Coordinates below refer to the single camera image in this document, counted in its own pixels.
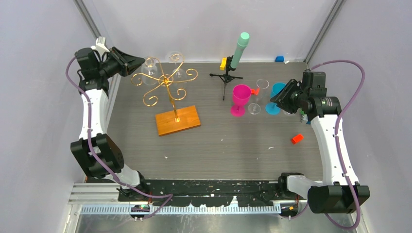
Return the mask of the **blue plastic wine glass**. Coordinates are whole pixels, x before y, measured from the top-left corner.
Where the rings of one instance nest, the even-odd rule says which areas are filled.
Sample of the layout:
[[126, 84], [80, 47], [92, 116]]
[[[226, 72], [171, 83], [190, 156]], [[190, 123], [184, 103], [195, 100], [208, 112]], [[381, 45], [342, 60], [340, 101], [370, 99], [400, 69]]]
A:
[[277, 106], [276, 102], [271, 101], [272, 98], [276, 99], [278, 94], [286, 86], [285, 83], [275, 83], [272, 86], [270, 101], [266, 104], [265, 110], [270, 115], [277, 115], [281, 112], [281, 109]]

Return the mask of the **pink plastic wine glass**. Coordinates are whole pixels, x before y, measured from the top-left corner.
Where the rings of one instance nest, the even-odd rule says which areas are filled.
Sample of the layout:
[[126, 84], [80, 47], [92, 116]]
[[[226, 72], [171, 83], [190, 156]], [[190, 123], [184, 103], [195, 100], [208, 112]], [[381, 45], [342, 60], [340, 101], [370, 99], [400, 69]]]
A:
[[233, 103], [231, 107], [231, 114], [235, 117], [241, 117], [245, 114], [245, 104], [251, 97], [251, 89], [249, 86], [239, 84], [233, 89]]

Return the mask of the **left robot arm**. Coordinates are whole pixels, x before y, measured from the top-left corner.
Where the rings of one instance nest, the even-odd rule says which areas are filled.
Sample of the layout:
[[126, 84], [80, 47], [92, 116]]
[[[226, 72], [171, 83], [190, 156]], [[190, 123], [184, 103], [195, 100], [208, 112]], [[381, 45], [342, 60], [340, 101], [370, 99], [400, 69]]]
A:
[[79, 82], [69, 82], [79, 91], [83, 102], [83, 125], [78, 140], [70, 151], [88, 178], [111, 180], [121, 185], [120, 194], [145, 200], [149, 188], [143, 175], [128, 167], [120, 148], [107, 134], [105, 119], [109, 96], [109, 78], [128, 76], [138, 69], [144, 58], [112, 47], [100, 54], [97, 49], [83, 48], [75, 52], [70, 64], [79, 65]]

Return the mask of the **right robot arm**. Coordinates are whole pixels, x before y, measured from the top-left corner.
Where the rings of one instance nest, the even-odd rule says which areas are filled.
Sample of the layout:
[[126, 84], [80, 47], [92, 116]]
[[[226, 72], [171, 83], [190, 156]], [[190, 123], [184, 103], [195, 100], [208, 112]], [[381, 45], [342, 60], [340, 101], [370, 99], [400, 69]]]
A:
[[349, 160], [345, 109], [327, 95], [326, 75], [302, 64], [244, 63], [240, 77], [212, 63], [156, 61], [154, 85], [139, 68], [120, 83], [108, 132], [137, 181], [118, 184], [135, 212], [196, 212], [235, 202], [242, 210], [280, 198], [306, 200], [316, 214], [350, 214], [370, 197]]

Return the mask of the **orange wooden rack base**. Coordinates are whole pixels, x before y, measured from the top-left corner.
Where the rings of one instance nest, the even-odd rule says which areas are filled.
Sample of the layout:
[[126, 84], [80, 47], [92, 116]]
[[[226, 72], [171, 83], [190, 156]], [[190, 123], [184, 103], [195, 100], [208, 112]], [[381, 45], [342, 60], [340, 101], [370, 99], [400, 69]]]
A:
[[185, 131], [201, 126], [195, 105], [155, 115], [159, 136]]

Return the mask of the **stacked lego brick block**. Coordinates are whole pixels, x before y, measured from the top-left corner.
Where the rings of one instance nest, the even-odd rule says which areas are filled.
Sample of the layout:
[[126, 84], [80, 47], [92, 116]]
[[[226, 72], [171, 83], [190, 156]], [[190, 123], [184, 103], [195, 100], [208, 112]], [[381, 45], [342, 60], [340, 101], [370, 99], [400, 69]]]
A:
[[310, 125], [310, 121], [309, 121], [309, 119], [308, 119], [308, 115], [303, 111], [303, 110], [300, 110], [300, 114], [301, 114], [301, 123], [305, 123], [305, 124], [307, 124], [307, 125]]

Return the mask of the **orange flat block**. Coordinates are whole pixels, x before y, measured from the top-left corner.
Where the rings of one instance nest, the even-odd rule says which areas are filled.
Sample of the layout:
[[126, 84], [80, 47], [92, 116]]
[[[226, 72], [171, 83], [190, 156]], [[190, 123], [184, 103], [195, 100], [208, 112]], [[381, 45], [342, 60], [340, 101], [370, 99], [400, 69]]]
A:
[[251, 89], [251, 95], [258, 96], [260, 92], [259, 88]]

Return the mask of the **blue small block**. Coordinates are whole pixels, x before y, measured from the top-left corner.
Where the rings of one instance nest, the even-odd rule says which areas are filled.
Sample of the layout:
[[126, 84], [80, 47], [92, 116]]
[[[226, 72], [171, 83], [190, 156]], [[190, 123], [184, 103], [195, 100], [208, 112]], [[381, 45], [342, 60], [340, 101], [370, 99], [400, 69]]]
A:
[[277, 57], [275, 58], [275, 62], [277, 62], [277, 63], [283, 63], [283, 62], [285, 62], [284, 56], [277, 56]]

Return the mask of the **red small block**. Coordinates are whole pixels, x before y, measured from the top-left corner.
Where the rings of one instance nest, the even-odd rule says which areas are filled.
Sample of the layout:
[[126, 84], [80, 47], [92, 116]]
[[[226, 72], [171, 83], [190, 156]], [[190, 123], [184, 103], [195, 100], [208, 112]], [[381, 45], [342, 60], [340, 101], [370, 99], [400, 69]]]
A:
[[304, 139], [304, 136], [302, 134], [298, 134], [291, 139], [291, 142], [295, 145], [301, 142], [303, 139]]

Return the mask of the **yellow small block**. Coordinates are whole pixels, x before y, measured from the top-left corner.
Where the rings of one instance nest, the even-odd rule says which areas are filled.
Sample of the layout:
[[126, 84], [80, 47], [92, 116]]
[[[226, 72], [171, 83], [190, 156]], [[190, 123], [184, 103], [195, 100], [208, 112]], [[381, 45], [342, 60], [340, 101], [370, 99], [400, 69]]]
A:
[[226, 57], [222, 58], [221, 64], [220, 64], [220, 66], [219, 66], [219, 69], [220, 69], [220, 70], [225, 70], [225, 69], [226, 69], [226, 61], [227, 61], [227, 58], [226, 58]]

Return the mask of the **mint green microphone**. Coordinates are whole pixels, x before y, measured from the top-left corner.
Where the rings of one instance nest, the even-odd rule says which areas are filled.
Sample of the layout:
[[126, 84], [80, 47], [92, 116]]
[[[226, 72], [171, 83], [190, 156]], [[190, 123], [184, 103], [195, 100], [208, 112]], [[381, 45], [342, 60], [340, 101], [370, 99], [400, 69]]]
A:
[[247, 47], [250, 40], [250, 35], [247, 32], [242, 32], [237, 39], [237, 45], [235, 48], [235, 52], [232, 56], [230, 68], [235, 70], [240, 62], [241, 56]]

